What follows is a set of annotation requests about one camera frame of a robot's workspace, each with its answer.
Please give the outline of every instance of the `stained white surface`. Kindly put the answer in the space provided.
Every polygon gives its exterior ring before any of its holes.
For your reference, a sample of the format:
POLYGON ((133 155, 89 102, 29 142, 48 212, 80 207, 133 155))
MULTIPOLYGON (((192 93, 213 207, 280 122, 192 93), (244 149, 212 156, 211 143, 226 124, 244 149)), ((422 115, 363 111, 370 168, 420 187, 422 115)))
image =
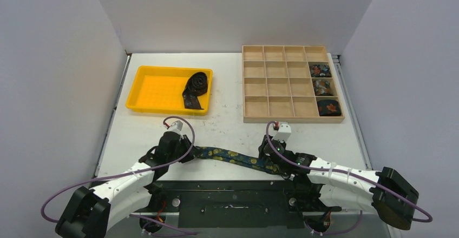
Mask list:
MULTIPOLYGON (((103 152, 99 176, 121 173, 158 144, 166 130, 167 115, 135 113, 125 106, 137 68, 141 65, 209 68, 213 81, 209 112, 206 116, 186 116, 196 131, 198 146, 213 146, 258 157, 266 124, 242 122, 242 63, 238 54, 133 54, 124 80, 120 100, 103 152)), ((327 161, 364 169, 356 135, 346 116, 340 124, 291 124, 287 148, 314 154, 327 161)), ((183 131, 190 136, 187 126, 183 131)), ((279 176, 216 160, 194 160, 169 167, 160 180, 272 180, 279 176)))
POLYGON ((40 207, 94 173, 126 54, 98 0, 0 0, 0 14, 0 237, 57 237, 40 207))
POLYGON ((371 0, 100 0, 128 52, 326 45, 340 54, 371 0))
POLYGON ((373 0, 342 55, 373 167, 397 169, 434 217, 405 238, 459 236, 458 3, 373 0))

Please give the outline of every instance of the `cable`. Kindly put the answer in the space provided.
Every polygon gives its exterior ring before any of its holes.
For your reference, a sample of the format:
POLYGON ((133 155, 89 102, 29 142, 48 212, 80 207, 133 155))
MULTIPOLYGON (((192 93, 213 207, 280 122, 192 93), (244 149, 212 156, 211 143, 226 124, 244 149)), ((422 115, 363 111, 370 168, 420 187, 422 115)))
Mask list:
POLYGON ((61 190, 59 190, 58 192, 52 194, 48 199, 45 200, 45 202, 43 203, 41 209, 40 209, 40 213, 42 215, 42 217, 51 222, 51 223, 57 223, 58 220, 57 219, 53 219, 53 218, 50 218, 48 215, 46 215, 45 213, 45 208, 46 206, 48 205, 49 202, 51 202, 51 200, 53 200, 55 197, 59 196, 60 194, 64 193, 65 191, 71 189, 71 188, 75 188, 75 187, 78 187, 78 186, 82 186, 84 184, 87 184, 87 183, 91 183, 91 182, 96 182, 96 181, 104 181, 104 180, 112 180, 112 179, 117 179, 117 178, 120 178, 120 177, 125 177, 125 176, 129 176, 129 175, 132 175, 133 173, 134 174, 137 174, 137 173, 142 173, 142 172, 147 172, 147 171, 150 171, 150 170, 155 170, 155 169, 160 169, 160 168, 164 168, 164 167, 167 167, 171 164, 174 164, 176 162, 179 162, 181 161, 183 158, 185 158, 190 152, 191 150, 193 149, 193 145, 194 145, 194 139, 195 139, 195 133, 194 133, 194 129, 193 127, 191 126, 191 124, 183 119, 182 117, 180 116, 168 116, 166 118, 164 118, 164 120, 162 121, 162 123, 164 125, 168 125, 166 123, 166 121, 168 119, 171 119, 171 118, 176 118, 176 119, 179 119, 179 120, 182 120, 183 122, 185 122, 188 127, 190 128, 191 130, 191 134, 192 134, 192 140, 191 140, 191 145, 189 146, 188 150, 178 159, 176 159, 175 161, 171 161, 171 162, 168 162, 168 163, 165 163, 165 164, 162 164, 162 165, 158 165, 158 166, 154 166, 154 167, 151 167, 151 168, 147 168, 147 169, 140 169, 140 170, 136 170, 136 171, 130 171, 130 172, 127 172, 127 173, 122 173, 122 174, 118 174, 118 175, 113 175, 113 176, 106 176, 106 177, 96 177, 96 178, 92 178, 90 180, 85 180, 85 181, 81 181, 81 182, 78 182, 76 184, 73 184, 73 185, 70 185, 68 187, 65 187, 61 190))
POLYGON ((360 211, 359 219, 357 220, 357 222, 356 222, 353 226, 351 226, 349 229, 342 230, 342 231, 336 231, 336 232, 321 233, 321 232, 318 232, 318 231, 312 229, 310 226, 308 226, 307 223, 306 223, 306 221, 305 221, 305 225, 306 225, 310 230, 312 230, 313 233, 319 234, 319 235, 321 235, 321 236, 323 236, 323 235, 338 235, 338 234, 345 234, 345 233, 348 233, 348 232, 354 230, 354 229, 360 224, 360 222, 362 221, 362 218, 363 218, 363 212, 360 211))
MULTIPOLYGON (((271 121, 269 122, 267 125, 266 125, 266 140, 268 141, 268 144, 270 145, 271 149, 277 154, 277 156, 279 156, 282 160, 284 160, 285 162, 287 162, 288 164, 291 164, 295 167, 298 167, 298 168, 302 168, 302 169, 307 169, 307 170, 318 170, 318 171, 329 171, 330 169, 322 169, 322 168, 312 168, 312 167, 307 167, 307 166, 303 166, 303 165, 298 165, 296 163, 294 163, 293 161, 290 161, 289 159, 287 159, 286 157, 284 157, 280 152, 277 151, 277 149, 274 147, 273 143, 271 142, 271 139, 270 139, 270 135, 269 135, 269 131, 270 131, 270 125, 272 124, 275 124, 276 122, 274 121, 271 121)), ((418 218, 413 218, 412 220, 415 221, 415 222, 423 222, 423 223, 430 223, 432 222, 433 218, 432 218, 432 215, 430 215, 429 213, 427 213, 427 211, 425 211, 424 209, 420 208, 419 206, 417 206, 416 204, 414 204, 413 202, 409 201, 408 199, 400 196, 399 194, 397 194, 396 192, 394 192, 393 190, 379 184, 379 183, 376 183, 372 180, 369 180, 368 178, 366 177, 362 177, 362 176, 359 176, 357 174, 354 174, 354 173, 348 173, 347 171, 345 170, 341 170, 341 169, 332 169, 332 171, 334 172, 338 172, 338 173, 342 173, 342 174, 349 174, 353 177, 356 177, 360 180, 363 180, 363 181, 366 181, 370 184, 373 184, 375 185, 376 187, 378 188, 381 188, 382 190, 384 191, 387 191, 389 192, 389 194, 393 195, 394 197, 402 200, 403 202, 405 202, 406 204, 408 204, 409 206, 413 207, 414 209, 420 211, 421 213, 423 213, 425 216, 427 216, 427 219, 418 219, 418 218)))
POLYGON ((140 218, 140 219, 144 219, 144 220, 147 220, 147 221, 150 221, 150 222, 153 222, 153 223, 156 223, 156 224, 160 224, 164 227, 167 227, 169 229, 173 229, 173 230, 176 230, 176 231, 179 231, 179 232, 182 232, 186 235, 197 235, 198 233, 196 232, 191 232, 191 231, 187 231, 187 230, 183 230, 183 229, 180 229, 180 228, 177 228, 175 226, 171 226, 170 224, 166 224, 166 223, 161 223, 160 221, 158 220, 155 220, 153 218, 150 218, 150 217, 146 217, 146 216, 143 216, 143 215, 134 215, 134 214, 130 214, 129 216, 132 216, 132 217, 137 217, 137 218, 140 218))

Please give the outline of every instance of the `white wall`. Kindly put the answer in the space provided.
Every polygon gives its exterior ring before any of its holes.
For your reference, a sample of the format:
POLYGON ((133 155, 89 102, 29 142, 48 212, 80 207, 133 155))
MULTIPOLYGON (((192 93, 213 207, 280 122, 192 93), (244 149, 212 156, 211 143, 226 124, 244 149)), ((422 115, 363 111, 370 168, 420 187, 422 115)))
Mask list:
POLYGON ((40 206, 93 174, 126 55, 99 0, 0 0, 0 14, 0 237, 54 237, 40 206))
POLYGON ((128 52, 326 45, 340 54, 371 0, 100 0, 128 52))
POLYGON ((434 217, 404 237, 459 236, 458 3, 373 0, 342 55, 372 165, 397 169, 434 217))

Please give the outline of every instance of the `yellow tray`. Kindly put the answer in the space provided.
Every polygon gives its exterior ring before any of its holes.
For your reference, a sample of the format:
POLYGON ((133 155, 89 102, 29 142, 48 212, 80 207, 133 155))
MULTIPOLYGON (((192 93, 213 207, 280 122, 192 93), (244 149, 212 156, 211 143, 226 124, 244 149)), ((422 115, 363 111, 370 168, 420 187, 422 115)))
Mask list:
POLYGON ((141 66, 130 89, 126 107, 141 113, 206 115, 211 96, 212 70, 141 66), (196 72, 207 75, 207 92, 198 96, 203 110, 186 109, 182 92, 196 72))

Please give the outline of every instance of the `white backdrop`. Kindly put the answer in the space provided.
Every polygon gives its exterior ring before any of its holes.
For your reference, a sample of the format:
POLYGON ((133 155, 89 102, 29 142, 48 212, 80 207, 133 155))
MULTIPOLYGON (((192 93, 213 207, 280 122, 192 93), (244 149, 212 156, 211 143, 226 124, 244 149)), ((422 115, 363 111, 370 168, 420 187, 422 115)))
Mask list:
POLYGON ((373 167, 397 169, 434 217, 403 237, 459 237, 458 3, 373 0, 342 55, 373 167))
POLYGON ((128 52, 326 45, 340 54, 371 0, 100 0, 128 52))
POLYGON ((94 173, 126 54, 98 0, 0 0, 0 14, 0 237, 56 237, 40 206, 94 173))

